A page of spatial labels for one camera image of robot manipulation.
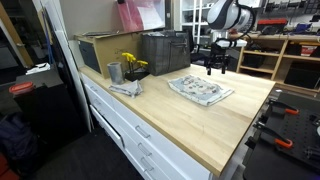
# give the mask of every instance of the wall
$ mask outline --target wall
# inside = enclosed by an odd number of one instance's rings
[[[63,0],[60,3],[69,40],[85,32],[123,29],[116,1]]]
[[[174,1],[173,3],[173,29],[176,31],[181,31],[180,18],[181,18],[181,4],[179,1]]]

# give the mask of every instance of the wooden countertop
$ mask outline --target wooden countertop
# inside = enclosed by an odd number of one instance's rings
[[[111,92],[110,79],[103,79],[89,68],[80,71],[218,177],[275,84],[233,72],[223,75],[214,69],[207,76],[204,67],[191,65],[162,76],[147,76],[140,81],[144,91],[132,99]],[[167,83],[189,74],[235,92],[210,107],[199,105]]]

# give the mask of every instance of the door frame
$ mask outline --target door frame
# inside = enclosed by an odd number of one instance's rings
[[[19,34],[17,33],[16,29],[14,28],[7,12],[5,11],[2,3],[0,2],[0,26],[4,34],[6,35],[8,41],[10,42],[13,50],[15,51],[16,55],[18,56],[21,64],[24,67],[30,67],[33,65],[33,61],[29,56],[26,48],[23,45],[23,42],[20,39]]]

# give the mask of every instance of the orange tool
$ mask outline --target orange tool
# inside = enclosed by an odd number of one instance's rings
[[[269,99],[269,102],[267,102],[271,106],[269,108],[272,111],[272,107],[278,107],[278,108],[284,108],[284,112],[292,114],[292,115],[297,115],[299,114],[299,109],[296,109],[292,106],[289,106],[288,104],[285,104],[283,102],[277,101],[275,99]]]
[[[283,148],[287,148],[287,149],[292,148],[293,142],[290,139],[286,139],[282,137],[281,135],[276,133],[274,130],[266,127],[264,123],[258,121],[253,125],[253,127],[259,129],[261,132],[264,132],[266,134],[269,134],[272,137],[275,137],[274,142],[276,143],[276,145],[281,146]]]

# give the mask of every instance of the white cabinet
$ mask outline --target white cabinet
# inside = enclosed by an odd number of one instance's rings
[[[136,113],[82,74],[100,126],[145,179],[208,180],[210,172]]]
[[[154,161],[169,179],[208,180],[210,178],[210,171],[121,102],[114,99],[113,104],[119,117],[120,133],[125,132],[130,135],[146,159]]]
[[[92,114],[96,117],[100,126],[108,133],[108,135],[113,139],[113,141],[120,147],[123,147],[121,136],[107,123],[104,118],[98,113],[98,111],[90,105]]]

